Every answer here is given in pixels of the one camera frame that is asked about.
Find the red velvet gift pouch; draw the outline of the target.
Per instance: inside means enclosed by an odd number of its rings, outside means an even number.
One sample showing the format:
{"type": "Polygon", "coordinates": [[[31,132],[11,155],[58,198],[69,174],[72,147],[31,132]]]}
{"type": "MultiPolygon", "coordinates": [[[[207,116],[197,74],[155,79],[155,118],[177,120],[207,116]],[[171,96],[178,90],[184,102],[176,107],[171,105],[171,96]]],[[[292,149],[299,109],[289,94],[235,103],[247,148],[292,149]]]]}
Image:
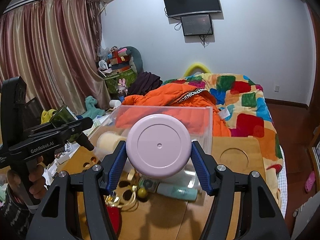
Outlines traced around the red velvet gift pouch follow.
{"type": "Polygon", "coordinates": [[[112,192],[109,196],[105,197],[105,204],[107,214],[112,224],[112,228],[118,237],[120,235],[122,226],[121,209],[119,207],[120,198],[115,192],[112,192]]]}

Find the teal lotion bottle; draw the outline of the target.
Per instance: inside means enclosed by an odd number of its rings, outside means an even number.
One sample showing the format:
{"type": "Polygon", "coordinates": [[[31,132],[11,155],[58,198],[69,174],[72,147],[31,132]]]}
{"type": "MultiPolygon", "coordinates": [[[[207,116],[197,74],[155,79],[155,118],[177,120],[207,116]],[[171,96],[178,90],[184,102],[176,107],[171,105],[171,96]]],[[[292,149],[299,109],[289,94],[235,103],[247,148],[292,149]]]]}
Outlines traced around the teal lotion bottle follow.
{"type": "Polygon", "coordinates": [[[157,187],[157,193],[185,201],[195,201],[197,198],[197,189],[167,183],[160,183],[157,187]]]}

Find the cream plastic jar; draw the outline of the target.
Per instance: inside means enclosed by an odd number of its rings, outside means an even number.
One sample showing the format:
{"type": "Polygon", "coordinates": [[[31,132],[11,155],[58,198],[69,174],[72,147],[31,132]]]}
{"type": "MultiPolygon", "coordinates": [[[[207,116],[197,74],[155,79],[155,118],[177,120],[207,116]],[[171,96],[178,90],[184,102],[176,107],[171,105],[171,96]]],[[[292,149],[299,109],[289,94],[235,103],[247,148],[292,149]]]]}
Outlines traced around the cream plastic jar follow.
{"type": "Polygon", "coordinates": [[[97,140],[97,148],[105,153],[113,153],[120,141],[126,141],[126,137],[115,132],[107,131],[97,140]]]}

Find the clear plastic storage bin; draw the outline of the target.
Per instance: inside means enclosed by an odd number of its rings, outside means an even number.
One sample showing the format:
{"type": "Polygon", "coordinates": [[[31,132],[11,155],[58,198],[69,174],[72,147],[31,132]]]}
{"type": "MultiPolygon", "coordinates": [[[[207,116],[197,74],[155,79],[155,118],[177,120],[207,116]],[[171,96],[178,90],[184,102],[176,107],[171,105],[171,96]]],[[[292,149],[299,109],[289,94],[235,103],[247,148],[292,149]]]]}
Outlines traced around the clear plastic storage bin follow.
{"type": "Polygon", "coordinates": [[[211,152],[212,107],[119,106],[91,135],[99,158],[124,140],[130,164],[142,175],[162,179],[189,164],[196,140],[211,152]]]}

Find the grey plush toy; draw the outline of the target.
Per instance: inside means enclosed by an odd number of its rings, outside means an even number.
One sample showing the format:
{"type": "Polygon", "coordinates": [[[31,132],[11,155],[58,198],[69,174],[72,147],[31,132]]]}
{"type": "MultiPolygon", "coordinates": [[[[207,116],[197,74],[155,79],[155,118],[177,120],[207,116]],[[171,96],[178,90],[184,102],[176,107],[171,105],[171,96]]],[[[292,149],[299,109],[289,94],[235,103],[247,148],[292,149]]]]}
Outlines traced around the grey plush toy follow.
{"type": "Polygon", "coordinates": [[[125,46],[125,47],[121,47],[120,49],[124,49],[124,48],[131,51],[131,59],[129,61],[129,64],[130,64],[130,67],[132,68],[132,70],[136,74],[140,74],[140,73],[144,72],[143,61],[142,61],[142,57],[141,57],[139,50],[136,49],[135,47],[132,47],[132,46],[125,46]]]}

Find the dark purple clothing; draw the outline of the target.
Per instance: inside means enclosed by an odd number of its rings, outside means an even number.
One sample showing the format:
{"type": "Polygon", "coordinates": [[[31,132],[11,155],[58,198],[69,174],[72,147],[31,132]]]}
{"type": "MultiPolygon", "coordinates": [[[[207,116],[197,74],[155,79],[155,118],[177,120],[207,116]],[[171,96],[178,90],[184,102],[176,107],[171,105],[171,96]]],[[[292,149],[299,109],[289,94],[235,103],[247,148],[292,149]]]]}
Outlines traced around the dark purple clothing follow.
{"type": "Polygon", "coordinates": [[[136,80],[129,86],[128,95],[146,95],[149,91],[161,87],[161,78],[151,72],[141,72],[136,80]]]}

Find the colourful patchwork blanket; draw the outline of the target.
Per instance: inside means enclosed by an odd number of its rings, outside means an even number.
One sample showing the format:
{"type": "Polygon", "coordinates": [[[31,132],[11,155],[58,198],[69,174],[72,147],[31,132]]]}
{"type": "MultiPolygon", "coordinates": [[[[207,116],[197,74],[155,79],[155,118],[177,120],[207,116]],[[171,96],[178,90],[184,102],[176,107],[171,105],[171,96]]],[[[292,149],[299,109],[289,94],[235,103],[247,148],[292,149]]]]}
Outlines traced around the colourful patchwork blanket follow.
{"type": "Polygon", "coordinates": [[[266,170],[266,183],[282,213],[287,208],[287,177],[284,152],[280,146],[261,85],[239,74],[198,74],[168,83],[187,83],[206,89],[216,98],[219,110],[233,137],[254,137],[258,140],[266,170]]]}

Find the wooden tag block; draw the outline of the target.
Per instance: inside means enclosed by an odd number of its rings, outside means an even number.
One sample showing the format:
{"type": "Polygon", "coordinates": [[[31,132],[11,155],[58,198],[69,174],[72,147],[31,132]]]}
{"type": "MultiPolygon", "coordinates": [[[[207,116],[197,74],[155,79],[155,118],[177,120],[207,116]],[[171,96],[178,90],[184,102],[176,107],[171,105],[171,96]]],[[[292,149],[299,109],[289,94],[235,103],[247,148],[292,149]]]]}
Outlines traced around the wooden tag block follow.
{"type": "Polygon", "coordinates": [[[133,168],[133,169],[131,169],[130,171],[129,171],[129,173],[127,174],[127,180],[128,181],[134,181],[136,179],[136,171],[135,171],[135,169],[133,168]]]}

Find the green floral tin box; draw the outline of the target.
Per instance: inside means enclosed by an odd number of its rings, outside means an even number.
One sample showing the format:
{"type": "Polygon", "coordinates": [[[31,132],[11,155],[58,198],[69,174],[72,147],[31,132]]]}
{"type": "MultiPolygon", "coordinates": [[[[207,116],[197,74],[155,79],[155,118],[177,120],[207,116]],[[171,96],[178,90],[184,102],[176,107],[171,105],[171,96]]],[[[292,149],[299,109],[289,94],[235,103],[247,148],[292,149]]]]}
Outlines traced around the green floral tin box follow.
{"type": "Polygon", "coordinates": [[[155,193],[157,191],[157,187],[159,185],[159,180],[152,179],[148,177],[140,177],[138,182],[139,188],[144,188],[146,191],[155,193]]]}

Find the pink striped curtain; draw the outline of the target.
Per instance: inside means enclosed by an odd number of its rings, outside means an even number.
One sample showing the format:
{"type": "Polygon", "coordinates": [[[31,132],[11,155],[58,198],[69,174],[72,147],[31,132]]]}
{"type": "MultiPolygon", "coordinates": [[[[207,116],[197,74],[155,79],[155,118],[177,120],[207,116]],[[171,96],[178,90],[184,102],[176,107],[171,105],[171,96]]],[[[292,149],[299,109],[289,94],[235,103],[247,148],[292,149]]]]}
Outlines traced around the pink striped curtain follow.
{"type": "Polygon", "coordinates": [[[100,0],[40,0],[1,16],[1,80],[20,76],[27,99],[44,109],[85,112],[92,96],[108,109],[110,95],[98,74],[100,0]]]}

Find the pink bunny figurine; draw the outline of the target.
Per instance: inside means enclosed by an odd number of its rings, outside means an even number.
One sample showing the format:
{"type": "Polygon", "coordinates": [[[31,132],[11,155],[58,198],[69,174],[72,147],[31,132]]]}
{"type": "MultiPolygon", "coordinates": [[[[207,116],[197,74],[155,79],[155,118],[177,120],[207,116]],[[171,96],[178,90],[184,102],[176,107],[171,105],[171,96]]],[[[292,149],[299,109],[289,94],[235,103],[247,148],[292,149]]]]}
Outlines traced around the pink bunny figurine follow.
{"type": "Polygon", "coordinates": [[[117,90],[118,90],[119,94],[121,94],[123,96],[127,95],[127,85],[126,85],[125,79],[118,80],[117,90]]]}

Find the yellow cloth on chair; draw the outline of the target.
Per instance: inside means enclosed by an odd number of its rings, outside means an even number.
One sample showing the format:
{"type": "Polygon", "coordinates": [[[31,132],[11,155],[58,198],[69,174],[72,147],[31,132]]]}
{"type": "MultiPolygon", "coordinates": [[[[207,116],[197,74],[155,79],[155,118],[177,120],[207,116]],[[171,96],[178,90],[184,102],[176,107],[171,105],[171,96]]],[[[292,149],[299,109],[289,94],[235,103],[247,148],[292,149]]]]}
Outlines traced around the yellow cloth on chair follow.
{"type": "Polygon", "coordinates": [[[50,122],[50,119],[53,117],[55,112],[56,112],[55,109],[50,109],[48,111],[43,110],[41,114],[41,124],[50,122]]]}

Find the wall mounted black television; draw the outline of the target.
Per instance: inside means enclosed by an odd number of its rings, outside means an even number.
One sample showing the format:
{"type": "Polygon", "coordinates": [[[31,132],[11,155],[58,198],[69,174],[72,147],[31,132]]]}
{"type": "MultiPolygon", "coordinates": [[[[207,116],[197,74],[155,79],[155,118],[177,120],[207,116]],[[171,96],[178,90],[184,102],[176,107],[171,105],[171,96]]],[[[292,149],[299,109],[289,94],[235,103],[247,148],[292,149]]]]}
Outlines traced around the wall mounted black television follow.
{"type": "Polygon", "coordinates": [[[168,17],[221,12],[220,0],[164,0],[168,17]]]}

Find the pink round fan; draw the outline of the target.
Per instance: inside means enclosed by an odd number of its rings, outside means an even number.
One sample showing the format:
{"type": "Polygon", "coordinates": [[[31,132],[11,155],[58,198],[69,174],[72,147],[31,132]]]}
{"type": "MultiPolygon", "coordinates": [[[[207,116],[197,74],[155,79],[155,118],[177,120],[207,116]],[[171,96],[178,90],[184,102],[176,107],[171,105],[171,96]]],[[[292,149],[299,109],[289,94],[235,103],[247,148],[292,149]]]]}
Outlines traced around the pink round fan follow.
{"type": "Polygon", "coordinates": [[[175,117],[152,114],[138,120],[126,140],[131,165],[150,178],[168,178],[187,164],[191,138],[187,128],[175,117]]]}

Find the yellow gourd charm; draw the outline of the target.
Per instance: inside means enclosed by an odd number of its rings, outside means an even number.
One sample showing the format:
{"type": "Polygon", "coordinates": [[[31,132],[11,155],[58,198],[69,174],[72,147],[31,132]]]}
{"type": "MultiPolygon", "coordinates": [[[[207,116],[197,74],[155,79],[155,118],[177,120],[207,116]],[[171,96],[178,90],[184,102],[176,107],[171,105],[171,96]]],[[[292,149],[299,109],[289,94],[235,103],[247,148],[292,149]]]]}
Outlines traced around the yellow gourd charm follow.
{"type": "Polygon", "coordinates": [[[148,191],[145,188],[140,187],[137,191],[137,196],[139,199],[146,199],[148,197],[148,191]]]}

